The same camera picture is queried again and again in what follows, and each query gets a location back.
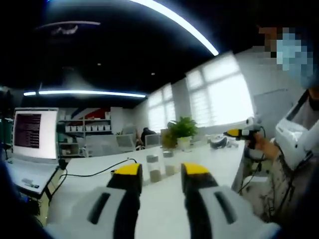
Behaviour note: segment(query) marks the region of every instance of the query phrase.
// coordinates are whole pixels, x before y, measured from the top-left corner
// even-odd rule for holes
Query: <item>window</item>
[[[149,96],[148,108],[149,128],[155,132],[167,128],[167,123],[176,119],[171,84]]]
[[[187,75],[193,119],[199,127],[246,120],[253,107],[244,76],[227,54]]]

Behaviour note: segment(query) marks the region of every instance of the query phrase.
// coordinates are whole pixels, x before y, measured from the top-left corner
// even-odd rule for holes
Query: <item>monitor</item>
[[[57,108],[17,108],[14,112],[12,149],[24,159],[57,159]]]

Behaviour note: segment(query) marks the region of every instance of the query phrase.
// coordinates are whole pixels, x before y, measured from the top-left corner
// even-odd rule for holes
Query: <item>face mask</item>
[[[283,70],[303,88],[319,86],[313,53],[303,41],[296,39],[294,33],[283,33],[283,38],[277,40],[277,64],[282,65]]]

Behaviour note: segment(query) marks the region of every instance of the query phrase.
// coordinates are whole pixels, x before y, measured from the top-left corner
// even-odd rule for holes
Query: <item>ceiling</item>
[[[191,23],[220,54],[230,50],[237,53],[260,41],[249,8],[242,2],[157,2]],[[180,25],[129,0],[32,0],[18,5],[18,9],[14,3],[8,5],[15,17],[6,20],[2,28],[4,86],[25,91],[41,87],[150,94],[166,83],[183,79],[186,72],[214,57]],[[56,26],[34,30],[71,20],[101,24],[80,24],[71,35],[52,35]],[[74,97],[67,101],[57,96],[48,99],[29,99],[28,104],[79,104]],[[86,102],[92,107],[133,108],[141,99],[103,96],[103,100],[92,97]]]

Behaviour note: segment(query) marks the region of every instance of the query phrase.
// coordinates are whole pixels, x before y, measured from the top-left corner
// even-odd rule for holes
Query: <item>white table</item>
[[[242,164],[244,142],[239,141],[238,144],[238,148],[213,150],[206,144],[195,147],[192,152],[188,153],[177,151],[174,153],[174,160],[201,164],[209,169],[219,185],[232,187],[236,176],[242,174],[239,170]],[[143,165],[143,178],[147,181],[150,176],[146,156],[150,154],[159,156],[161,172],[165,174],[162,149],[159,147],[102,157],[75,158],[70,161],[67,170],[69,174],[93,174],[129,157]],[[133,161],[120,164],[112,169],[130,163],[133,163]],[[72,206],[80,197],[95,187],[105,187],[110,178],[111,174],[109,172],[88,178],[67,177],[52,199],[48,223],[61,222],[70,215]],[[136,238],[190,238],[180,173],[165,178],[158,183],[144,186],[140,201],[141,208],[135,230]]]

